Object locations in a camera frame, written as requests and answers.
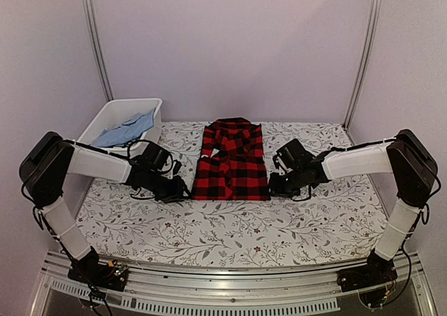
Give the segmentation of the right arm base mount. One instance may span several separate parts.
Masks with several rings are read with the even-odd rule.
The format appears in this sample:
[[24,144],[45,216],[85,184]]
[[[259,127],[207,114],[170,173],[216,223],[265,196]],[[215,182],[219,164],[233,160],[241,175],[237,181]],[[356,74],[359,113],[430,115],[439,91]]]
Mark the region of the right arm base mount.
[[337,272],[337,284],[343,292],[382,285],[397,279],[393,260],[384,260],[373,253],[362,266],[345,268]]

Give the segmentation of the red black plaid shirt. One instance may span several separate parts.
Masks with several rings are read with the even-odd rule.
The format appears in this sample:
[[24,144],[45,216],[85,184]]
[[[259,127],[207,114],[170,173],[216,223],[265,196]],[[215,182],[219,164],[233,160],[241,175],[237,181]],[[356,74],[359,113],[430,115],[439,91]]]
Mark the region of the red black plaid shirt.
[[204,128],[192,196],[197,201],[270,200],[260,124],[236,117]]

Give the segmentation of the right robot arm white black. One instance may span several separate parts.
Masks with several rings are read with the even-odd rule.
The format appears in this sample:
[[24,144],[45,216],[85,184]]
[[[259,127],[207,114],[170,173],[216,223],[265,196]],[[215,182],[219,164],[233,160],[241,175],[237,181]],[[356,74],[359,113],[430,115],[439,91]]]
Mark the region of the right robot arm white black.
[[366,285],[376,285],[388,274],[391,261],[417,225],[429,199],[441,189],[438,166],[410,129],[392,138],[349,148],[330,148],[318,155],[306,151],[294,139],[277,150],[274,165],[284,173],[271,173],[271,195],[292,199],[303,188],[355,175],[389,173],[394,176],[397,200],[382,236],[372,251],[373,259],[361,271]]

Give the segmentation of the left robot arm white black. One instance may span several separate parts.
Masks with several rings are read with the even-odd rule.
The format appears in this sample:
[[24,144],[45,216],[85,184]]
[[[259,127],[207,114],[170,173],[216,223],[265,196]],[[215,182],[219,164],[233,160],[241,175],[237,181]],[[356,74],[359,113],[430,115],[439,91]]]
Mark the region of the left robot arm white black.
[[63,198],[68,174],[100,178],[134,190],[150,191],[154,200],[172,203],[191,198],[185,181],[177,174],[181,163],[158,144],[146,140],[145,149],[132,156],[71,141],[49,131],[34,146],[19,167],[21,194],[34,206],[41,228],[48,228],[76,271],[89,284],[99,283],[104,270],[92,258],[95,249],[87,242]]

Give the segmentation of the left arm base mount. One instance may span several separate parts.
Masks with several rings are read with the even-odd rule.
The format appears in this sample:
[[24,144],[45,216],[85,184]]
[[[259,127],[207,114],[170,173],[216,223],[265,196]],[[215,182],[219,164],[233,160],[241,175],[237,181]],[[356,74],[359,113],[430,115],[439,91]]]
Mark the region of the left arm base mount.
[[97,258],[75,260],[68,278],[98,288],[123,292],[129,277],[129,267],[118,264],[116,260],[101,263]]

